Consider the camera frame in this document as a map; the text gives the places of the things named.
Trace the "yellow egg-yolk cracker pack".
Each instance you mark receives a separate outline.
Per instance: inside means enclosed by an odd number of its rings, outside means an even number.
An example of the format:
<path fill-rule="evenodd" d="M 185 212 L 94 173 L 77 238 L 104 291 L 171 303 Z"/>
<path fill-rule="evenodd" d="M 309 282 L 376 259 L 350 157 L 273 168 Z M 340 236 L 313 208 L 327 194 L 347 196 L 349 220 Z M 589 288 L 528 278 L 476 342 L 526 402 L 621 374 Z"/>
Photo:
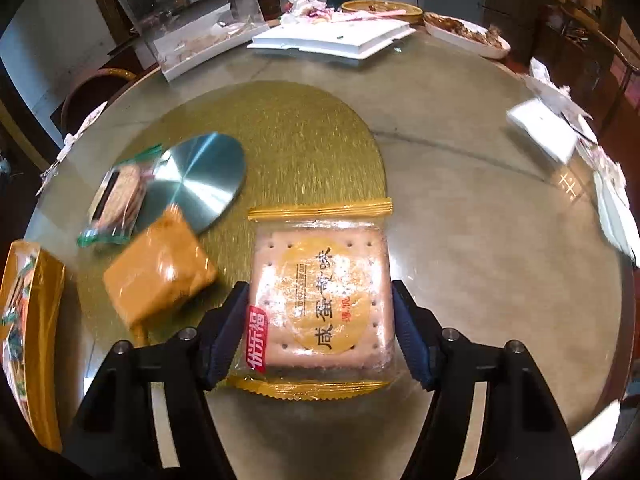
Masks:
<path fill-rule="evenodd" d="M 362 396 L 397 375 L 388 198 L 253 208 L 245 327 L 230 386 L 287 401 Z"/>

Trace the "green round cracker pack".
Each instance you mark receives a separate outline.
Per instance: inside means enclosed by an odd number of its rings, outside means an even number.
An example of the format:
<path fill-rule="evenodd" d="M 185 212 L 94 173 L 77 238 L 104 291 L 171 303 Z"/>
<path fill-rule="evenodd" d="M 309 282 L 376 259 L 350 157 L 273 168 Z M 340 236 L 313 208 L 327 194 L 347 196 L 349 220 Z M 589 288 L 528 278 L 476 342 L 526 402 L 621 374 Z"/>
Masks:
<path fill-rule="evenodd" d="M 86 225 L 76 238 L 78 247 L 129 242 L 162 153 L 163 147 L 155 144 L 104 174 L 87 211 Z"/>

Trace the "round-back wooden chair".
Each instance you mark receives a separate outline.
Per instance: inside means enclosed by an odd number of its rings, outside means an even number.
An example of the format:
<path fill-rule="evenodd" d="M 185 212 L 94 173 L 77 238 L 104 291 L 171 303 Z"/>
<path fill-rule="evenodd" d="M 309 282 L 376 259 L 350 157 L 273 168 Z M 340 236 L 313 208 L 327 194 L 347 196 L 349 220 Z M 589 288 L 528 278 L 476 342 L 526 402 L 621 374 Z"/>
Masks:
<path fill-rule="evenodd" d="M 60 131 L 76 133 L 85 118 L 99 105 L 108 102 L 136 75 L 122 68 L 100 68 L 73 88 L 61 108 Z"/>

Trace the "gold cardboard tray box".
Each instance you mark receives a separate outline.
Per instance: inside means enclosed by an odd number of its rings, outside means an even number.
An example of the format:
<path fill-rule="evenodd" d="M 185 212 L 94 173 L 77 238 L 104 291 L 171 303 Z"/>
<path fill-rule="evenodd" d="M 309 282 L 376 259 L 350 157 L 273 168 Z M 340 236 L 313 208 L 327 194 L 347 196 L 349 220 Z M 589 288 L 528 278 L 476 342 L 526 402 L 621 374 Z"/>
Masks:
<path fill-rule="evenodd" d="M 64 264 L 39 244 L 11 244 L 1 283 L 1 366 L 22 419 L 54 452 L 62 450 L 54 355 L 64 283 Z"/>

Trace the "gold round turntable mat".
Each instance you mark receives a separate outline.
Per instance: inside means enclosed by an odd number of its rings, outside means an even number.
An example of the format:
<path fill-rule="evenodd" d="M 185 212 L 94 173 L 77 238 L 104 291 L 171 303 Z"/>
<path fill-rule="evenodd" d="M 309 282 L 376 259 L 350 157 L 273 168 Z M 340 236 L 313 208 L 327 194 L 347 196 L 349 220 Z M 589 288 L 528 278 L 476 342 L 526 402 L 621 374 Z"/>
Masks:
<path fill-rule="evenodd" d="M 313 205 L 381 198 L 386 177 L 366 123 L 331 93 L 287 81 L 250 81 L 163 108 L 154 118 L 126 118 L 131 105 L 107 110 L 80 139 L 75 155 L 98 177 L 115 162 L 153 145 L 169 148 L 205 133 L 238 140 L 246 174 L 239 196 L 201 236 L 218 271 L 216 282 L 152 328 L 164 340 L 217 307 L 233 284 L 250 277 L 253 207 Z"/>

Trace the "mustard yellow snack pack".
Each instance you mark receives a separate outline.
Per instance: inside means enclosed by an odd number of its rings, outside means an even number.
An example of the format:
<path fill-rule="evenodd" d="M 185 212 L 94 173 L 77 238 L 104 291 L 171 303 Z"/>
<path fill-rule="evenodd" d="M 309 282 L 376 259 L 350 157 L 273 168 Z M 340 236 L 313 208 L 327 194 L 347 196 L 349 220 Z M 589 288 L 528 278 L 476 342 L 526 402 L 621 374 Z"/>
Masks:
<path fill-rule="evenodd" d="M 138 346 L 149 329 L 213 284 L 217 269 L 172 204 L 139 234 L 103 274 L 108 298 Z"/>

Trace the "white flat foam box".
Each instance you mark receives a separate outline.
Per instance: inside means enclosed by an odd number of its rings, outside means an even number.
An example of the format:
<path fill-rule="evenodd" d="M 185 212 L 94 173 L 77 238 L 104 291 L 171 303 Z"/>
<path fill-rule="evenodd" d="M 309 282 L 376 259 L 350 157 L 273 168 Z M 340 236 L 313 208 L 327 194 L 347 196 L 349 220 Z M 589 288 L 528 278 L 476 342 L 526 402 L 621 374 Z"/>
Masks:
<path fill-rule="evenodd" d="M 280 25 L 256 35 L 247 47 L 254 50 L 295 50 L 363 61 L 415 32 L 408 22 L 390 18 Z"/>

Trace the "white paper plate with cake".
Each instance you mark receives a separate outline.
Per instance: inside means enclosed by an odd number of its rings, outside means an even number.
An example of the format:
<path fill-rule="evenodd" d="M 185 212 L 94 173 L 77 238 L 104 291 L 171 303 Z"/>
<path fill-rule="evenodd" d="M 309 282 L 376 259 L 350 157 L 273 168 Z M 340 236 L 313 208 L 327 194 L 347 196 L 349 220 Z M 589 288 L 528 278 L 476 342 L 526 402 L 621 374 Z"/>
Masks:
<path fill-rule="evenodd" d="M 620 401 L 615 400 L 572 437 L 582 480 L 589 479 L 611 454 L 619 419 Z"/>

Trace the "clear plastic cake box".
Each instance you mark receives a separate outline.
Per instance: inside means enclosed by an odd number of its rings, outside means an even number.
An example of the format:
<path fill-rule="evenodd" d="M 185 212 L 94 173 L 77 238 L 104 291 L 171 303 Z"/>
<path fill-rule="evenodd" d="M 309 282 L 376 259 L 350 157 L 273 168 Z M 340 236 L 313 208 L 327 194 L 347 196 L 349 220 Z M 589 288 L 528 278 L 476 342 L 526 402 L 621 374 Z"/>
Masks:
<path fill-rule="evenodd" d="M 118 0 L 172 81 L 269 29 L 258 0 Z"/>

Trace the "white plate with food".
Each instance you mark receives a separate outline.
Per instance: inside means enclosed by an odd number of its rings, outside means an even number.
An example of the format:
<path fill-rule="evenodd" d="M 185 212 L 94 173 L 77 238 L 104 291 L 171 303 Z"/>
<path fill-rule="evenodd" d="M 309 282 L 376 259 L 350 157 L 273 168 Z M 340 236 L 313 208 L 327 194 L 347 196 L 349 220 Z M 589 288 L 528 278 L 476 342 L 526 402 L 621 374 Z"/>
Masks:
<path fill-rule="evenodd" d="M 501 37 L 500 29 L 495 25 L 485 28 L 461 18 L 433 12 L 425 12 L 423 21 L 431 36 L 482 58 L 500 61 L 511 52 L 510 44 Z"/>

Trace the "crumpled white tissues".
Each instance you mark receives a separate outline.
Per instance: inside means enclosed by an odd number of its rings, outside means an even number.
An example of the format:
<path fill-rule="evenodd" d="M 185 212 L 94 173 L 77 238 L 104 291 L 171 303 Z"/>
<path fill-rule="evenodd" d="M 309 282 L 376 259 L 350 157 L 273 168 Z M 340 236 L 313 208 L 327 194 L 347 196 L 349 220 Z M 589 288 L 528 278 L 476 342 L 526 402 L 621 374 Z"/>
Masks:
<path fill-rule="evenodd" d="M 582 158 L 592 171 L 606 240 L 638 264 L 639 230 L 622 166 L 608 157 L 587 122 L 590 115 L 573 101 L 570 88 L 556 86 L 543 62 L 532 58 L 522 79 L 534 96 L 508 110 L 506 119 L 556 162 L 566 165 L 575 153 Z"/>

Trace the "silver turntable centre disc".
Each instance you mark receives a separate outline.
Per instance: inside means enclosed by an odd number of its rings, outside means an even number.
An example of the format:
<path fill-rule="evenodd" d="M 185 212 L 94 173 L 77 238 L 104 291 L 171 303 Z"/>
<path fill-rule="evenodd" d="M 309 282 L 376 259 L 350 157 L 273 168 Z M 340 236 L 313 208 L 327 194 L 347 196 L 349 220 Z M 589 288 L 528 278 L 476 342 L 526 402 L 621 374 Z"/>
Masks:
<path fill-rule="evenodd" d="M 152 170 L 136 230 L 176 205 L 194 233 L 206 231 L 238 195 L 245 171 L 240 141 L 226 134 L 202 134 L 168 148 Z"/>

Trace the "yellow bowl with food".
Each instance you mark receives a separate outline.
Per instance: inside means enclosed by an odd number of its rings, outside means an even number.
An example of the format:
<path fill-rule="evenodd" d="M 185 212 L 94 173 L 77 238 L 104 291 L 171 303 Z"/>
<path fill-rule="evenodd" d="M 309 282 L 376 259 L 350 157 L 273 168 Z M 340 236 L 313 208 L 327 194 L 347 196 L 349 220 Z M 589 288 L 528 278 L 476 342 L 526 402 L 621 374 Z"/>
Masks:
<path fill-rule="evenodd" d="M 344 12 L 367 11 L 381 18 L 396 18 L 410 24 L 419 24 L 423 21 L 424 12 L 410 3 L 387 0 L 352 0 L 341 5 Z"/>

